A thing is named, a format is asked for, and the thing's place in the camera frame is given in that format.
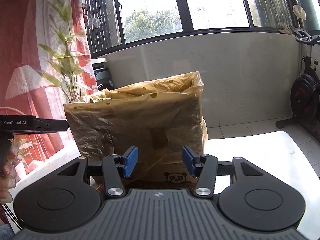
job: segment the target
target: white table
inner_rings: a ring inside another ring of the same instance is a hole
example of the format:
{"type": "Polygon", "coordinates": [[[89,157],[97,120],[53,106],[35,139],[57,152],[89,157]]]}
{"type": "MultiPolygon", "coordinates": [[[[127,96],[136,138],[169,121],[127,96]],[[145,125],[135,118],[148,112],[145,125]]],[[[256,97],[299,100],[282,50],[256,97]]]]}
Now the white table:
{"type": "MultiPolygon", "coordinates": [[[[58,151],[51,158],[43,162],[39,167],[31,171],[24,179],[20,180],[15,188],[10,189],[10,193],[13,199],[25,187],[34,183],[38,179],[41,179],[45,175],[48,175],[50,172],[56,170],[57,168],[63,166],[64,164],[68,163],[69,161],[73,160],[78,156],[80,156],[78,147],[75,142],[71,142],[69,145],[64,147],[62,150],[58,151]]],[[[7,205],[10,208],[10,210],[14,213],[13,202],[7,205]]],[[[18,227],[12,222],[12,220],[9,217],[7,217],[7,219],[10,222],[13,231],[15,233],[18,233],[20,231],[18,227]]]]}
{"type": "MultiPolygon", "coordinates": [[[[310,240],[320,238],[320,180],[286,132],[208,140],[204,153],[214,155],[220,161],[232,161],[235,156],[243,157],[298,190],[306,202],[306,211],[298,231],[310,240]]],[[[229,186],[229,178],[217,176],[214,192],[220,193],[229,186]]]]}

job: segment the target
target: brown paper bag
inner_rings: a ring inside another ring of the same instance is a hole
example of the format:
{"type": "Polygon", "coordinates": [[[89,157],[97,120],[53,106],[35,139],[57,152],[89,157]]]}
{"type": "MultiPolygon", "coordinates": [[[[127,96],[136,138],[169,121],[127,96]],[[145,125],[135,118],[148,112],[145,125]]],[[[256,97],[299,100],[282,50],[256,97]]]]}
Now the brown paper bag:
{"type": "Polygon", "coordinates": [[[203,153],[207,130],[202,118],[203,82],[199,72],[140,82],[84,97],[64,110],[83,156],[102,159],[131,145],[139,158],[127,187],[192,188],[181,148],[203,153]],[[99,98],[111,98],[90,103],[99,98]]]}

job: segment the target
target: human hand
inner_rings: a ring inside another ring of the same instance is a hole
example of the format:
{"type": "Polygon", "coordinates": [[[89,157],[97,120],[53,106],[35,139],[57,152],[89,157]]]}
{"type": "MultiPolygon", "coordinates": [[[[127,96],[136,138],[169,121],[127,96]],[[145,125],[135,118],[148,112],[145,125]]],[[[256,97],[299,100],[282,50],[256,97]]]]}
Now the human hand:
{"type": "Polygon", "coordinates": [[[17,172],[12,165],[12,161],[16,160],[19,148],[12,146],[7,154],[7,161],[1,168],[2,176],[0,177],[0,203],[7,204],[12,202],[10,188],[16,186],[17,172]]]}

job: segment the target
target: panda logo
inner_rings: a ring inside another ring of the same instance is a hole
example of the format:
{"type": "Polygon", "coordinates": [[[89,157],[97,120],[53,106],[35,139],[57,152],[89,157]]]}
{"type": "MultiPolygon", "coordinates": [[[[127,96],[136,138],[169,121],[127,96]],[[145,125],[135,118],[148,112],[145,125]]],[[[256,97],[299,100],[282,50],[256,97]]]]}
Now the panda logo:
{"type": "Polygon", "coordinates": [[[186,173],[168,173],[165,172],[164,175],[166,176],[167,181],[172,183],[181,183],[187,181],[187,174],[186,173]]]}

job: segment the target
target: sheer curtain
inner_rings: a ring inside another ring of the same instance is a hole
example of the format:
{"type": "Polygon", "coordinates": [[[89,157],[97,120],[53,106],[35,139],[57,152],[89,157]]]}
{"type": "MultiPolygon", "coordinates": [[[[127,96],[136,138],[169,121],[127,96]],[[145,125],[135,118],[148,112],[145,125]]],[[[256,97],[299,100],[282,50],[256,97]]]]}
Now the sheer curtain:
{"type": "MultiPolygon", "coordinates": [[[[63,104],[98,90],[81,0],[0,0],[0,4],[0,114],[65,119],[63,104]]],[[[68,131],[15,140],[27,149],[15,165],[23,165],[28,174],[73,137],[68,131]]]]}

